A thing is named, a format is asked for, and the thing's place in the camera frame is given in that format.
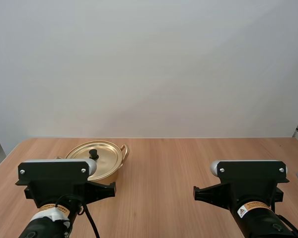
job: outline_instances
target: brass pot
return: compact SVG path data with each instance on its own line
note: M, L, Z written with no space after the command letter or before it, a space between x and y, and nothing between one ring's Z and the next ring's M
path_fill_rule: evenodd
M65 156L65 159L94 159L97 169L88 177L88 180L109 185L117 180L118 171L126 162L128 155L129 147L127 145L119 148L111 142L98 140L75 147Z

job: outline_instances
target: yellow label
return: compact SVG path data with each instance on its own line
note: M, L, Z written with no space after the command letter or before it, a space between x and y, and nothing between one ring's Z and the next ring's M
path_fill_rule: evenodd
M53 208L53 207L55 207L55 204L46 204L46 205L44 205L44 206L42 206L42 207L39 208L39 212L48 210L48 209ZM63 212L67 217L69 216L70 211L66 207L61 206L61 205L58 205L58 209L61 212Z
M269 206L267 206L265 203L263 202L248 202L245 203L243 206L241 206L237 213L239 214L240 218L243 218L243 216L249 212L250 210L253 210L255 208L266 208L266 209L270 209Z

